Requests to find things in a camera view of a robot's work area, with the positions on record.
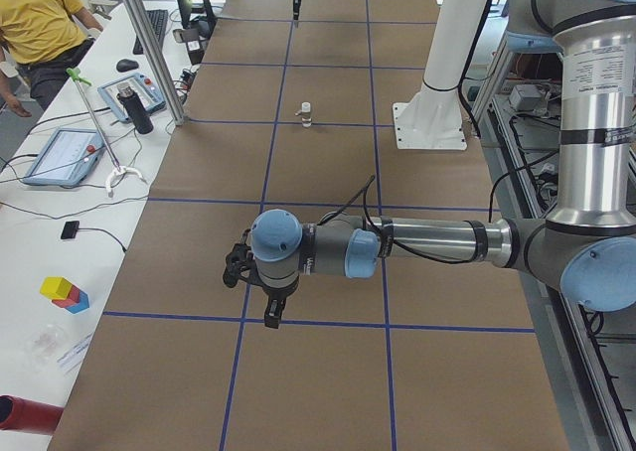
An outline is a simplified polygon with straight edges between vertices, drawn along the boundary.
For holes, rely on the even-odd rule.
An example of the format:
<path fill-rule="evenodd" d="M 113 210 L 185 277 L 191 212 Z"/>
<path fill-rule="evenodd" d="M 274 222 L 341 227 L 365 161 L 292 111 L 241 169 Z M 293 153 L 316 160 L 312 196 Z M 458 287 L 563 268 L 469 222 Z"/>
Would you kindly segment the small black square sensor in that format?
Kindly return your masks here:
<path fill-rule="evenodd" d="M 71 240 L 74 239 L 80 229 L 79 221 L 67 221 L 64 224 L 63 230 L 61 232 L 61 240 Z"/>

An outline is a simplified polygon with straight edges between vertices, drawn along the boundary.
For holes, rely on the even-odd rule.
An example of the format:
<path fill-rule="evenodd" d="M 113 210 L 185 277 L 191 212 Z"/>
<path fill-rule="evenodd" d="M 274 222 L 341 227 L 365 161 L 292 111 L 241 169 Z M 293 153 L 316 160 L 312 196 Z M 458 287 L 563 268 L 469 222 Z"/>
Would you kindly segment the person in yellow shirt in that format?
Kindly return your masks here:
<path fill-rule="evenodd" d="M 1 0 L 1 51 L 47 109 L 93 44 L 85 31 L 103 27 L 80 0 Z"/>

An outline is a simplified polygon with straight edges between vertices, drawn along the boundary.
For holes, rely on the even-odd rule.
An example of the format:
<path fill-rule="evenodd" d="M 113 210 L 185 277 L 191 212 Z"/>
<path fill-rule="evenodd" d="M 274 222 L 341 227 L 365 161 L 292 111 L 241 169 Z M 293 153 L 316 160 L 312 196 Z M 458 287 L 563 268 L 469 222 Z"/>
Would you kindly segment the black water bottle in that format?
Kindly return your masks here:
<path fill-rule="evenodd" d="M 117 85 L 117 99 L 123 106 L 128 118 L 132 121 L 139 134 L 150 133 L 154 126 L 150 116 L 143 106 L 138 93 L 127 82 Z"/>

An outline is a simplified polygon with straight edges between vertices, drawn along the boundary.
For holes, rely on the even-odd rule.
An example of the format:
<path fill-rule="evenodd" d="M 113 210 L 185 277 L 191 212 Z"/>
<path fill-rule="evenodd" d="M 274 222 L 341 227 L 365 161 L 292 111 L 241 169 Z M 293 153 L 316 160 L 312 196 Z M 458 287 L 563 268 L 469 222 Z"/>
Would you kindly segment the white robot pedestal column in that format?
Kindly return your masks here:
<path fill-rule="evenodd" d="M 491 0 L 443 0 L 421 88 L 408 103 L 393 105 L 399 149 L 463 151 L 460 84 Z"/>

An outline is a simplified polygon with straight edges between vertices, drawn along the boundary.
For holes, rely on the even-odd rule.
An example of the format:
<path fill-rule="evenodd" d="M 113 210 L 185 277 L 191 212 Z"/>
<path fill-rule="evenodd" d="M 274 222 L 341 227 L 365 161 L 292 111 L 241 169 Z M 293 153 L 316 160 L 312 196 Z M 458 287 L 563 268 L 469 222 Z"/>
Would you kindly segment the black computer mouse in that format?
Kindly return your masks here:
<path fill-rule="evenodd" d="M 139 68 L 139 64 L 132 59 L 121 59 L 115 65 L 115 69 L 119 73 L 130 72 L 138 68 Z"/>

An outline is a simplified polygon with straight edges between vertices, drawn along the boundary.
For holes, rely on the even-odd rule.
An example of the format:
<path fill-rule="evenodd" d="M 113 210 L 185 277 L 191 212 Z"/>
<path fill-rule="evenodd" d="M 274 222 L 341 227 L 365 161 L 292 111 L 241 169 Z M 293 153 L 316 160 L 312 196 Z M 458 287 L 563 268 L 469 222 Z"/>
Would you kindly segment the red cylinder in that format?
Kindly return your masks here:
<path fill-rule="evenodd" d="M 64 409 L 12 395 L 1 396 L 1 429 L 53 435 Z"/>

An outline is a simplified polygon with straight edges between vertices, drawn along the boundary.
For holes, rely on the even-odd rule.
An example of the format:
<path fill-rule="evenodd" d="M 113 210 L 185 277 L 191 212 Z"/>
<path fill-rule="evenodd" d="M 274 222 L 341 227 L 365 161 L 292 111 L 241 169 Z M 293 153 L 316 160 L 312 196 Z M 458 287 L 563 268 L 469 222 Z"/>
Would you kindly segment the clear plastic bag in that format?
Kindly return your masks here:
<path fill-rule="evenodd" d="M 28 362 L 34 368 L 44 367 L 68 341 L 67 332 L 57 324 L 47 324 L 33 333 L 26 342 Z"/>

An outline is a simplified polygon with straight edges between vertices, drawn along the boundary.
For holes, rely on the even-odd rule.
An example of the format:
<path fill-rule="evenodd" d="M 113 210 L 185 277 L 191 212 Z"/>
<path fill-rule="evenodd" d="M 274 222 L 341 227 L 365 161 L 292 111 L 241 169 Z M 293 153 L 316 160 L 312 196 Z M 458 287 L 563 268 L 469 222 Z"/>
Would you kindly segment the aluminium frame post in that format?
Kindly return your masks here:
<path fill-rule="evenodd" d="M 171 113 L 176 126 L 180 126 L 185 121 L 185 111 L 178 96 L 168 65 L 164 59 L 163 51 L 159 49 L 158 43 L 145 13 L 142 0 L 122 0 L 128 12 L 133 30 L 140 39 L 144 49 L 146 59 L 154 73 L 160 90 L 166 101 L 166 105 Z"/>

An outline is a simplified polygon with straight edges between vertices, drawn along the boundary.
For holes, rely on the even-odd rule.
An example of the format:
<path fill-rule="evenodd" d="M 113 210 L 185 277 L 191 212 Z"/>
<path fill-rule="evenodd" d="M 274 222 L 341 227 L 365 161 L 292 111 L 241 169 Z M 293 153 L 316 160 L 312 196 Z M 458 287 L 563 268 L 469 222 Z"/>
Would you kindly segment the grabber reacher tool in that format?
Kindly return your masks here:
<path fill-rule="evenodd" d="M 132 167 L 132 166 L 125 166 L 125 165 L 121 165 L 117 156 L 115 155 L 114 151 L 112 150 L 110 143 L 106 137 L 106 134 L 103 130 L 103 128 L 101 127 L 97 117 L 96 117 L 96 113 L 93 110 L 92 106 L 90 105 L 90 102 L 88 101 L 88 98 L 86 97 L 83 87 L 81 86 L 83 83 L 87 84 L 88 86 L 91 86 L 91 83 L 85 79 L 82 78 L 80 76 L 80 69 L 79 68 L 66 68 L 66 73 L 69 75 L 69 77 L 71 78 L 71 80 L 74 82 L 74 84 L 76 85 L 79 95 L 87 109 L 88 114 L 90 115 L 90 118 L 92 119 L 92 122 L 94 123 L 94 126 L 101 138 L 101 141 L 103 143 L 103 146 L 106 149 L 106 152 L 108 154 L 108 157 L 110 158 L 110 161 L 113 165 L 113 170 L 110 172 L 110 174 L 107 176 L 106 180 L 105 180 L 105 189 L 106 189 L 106 193 L 109 197 L 111 197 L 113 195 L 113 183 L 118 179 L 118 178 L 124 178 L 126 175 L 133 175 L 138 177 L 143 183 L 146 182 L 143 174 L 136 168 Z"/>

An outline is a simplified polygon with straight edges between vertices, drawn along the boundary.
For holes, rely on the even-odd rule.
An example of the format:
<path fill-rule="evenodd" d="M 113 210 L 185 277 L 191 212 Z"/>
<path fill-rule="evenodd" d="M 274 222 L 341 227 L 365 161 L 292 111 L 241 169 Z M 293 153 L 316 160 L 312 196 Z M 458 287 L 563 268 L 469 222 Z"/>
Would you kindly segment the near blue teach pendant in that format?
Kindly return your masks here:
<path fill-rule="evenodd" d="M 30 186 L 77 186 L 99 160 L 103 146 L 96 130 L 60 127 L 22 181 Z"/>

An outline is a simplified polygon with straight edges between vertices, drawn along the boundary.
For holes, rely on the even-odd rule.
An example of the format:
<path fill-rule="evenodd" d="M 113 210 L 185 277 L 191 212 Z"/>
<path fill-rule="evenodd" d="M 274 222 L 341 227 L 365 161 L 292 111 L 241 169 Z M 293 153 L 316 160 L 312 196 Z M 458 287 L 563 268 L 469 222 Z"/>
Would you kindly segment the yellow red blue block stack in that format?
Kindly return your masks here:
<path fill-rule="evenodd" d="M 85 292 L 61 276 L 49 276 L 43 280 L 40 293 L 54 305 L 76 314 L 89 308 Z"/>

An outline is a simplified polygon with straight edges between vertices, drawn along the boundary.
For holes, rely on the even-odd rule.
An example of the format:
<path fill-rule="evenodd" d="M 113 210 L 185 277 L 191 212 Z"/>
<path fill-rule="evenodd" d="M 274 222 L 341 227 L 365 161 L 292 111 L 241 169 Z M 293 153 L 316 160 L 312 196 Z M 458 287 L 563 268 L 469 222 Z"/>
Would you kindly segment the black keyboard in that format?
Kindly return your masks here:
<path fill-rule="evenodd" d="M 169 20 L 169 12 L 165 9 L 150 9 L 145 11 L 148 18 L 151 31 L 154 34 L 158 43 L 159 49 L 163 49 L 163 43 L 165 39 L 167 23 Z M 143 46 L 138 37 L 135 38 L 132 54 L 141 55 L 144 53 Z"/>

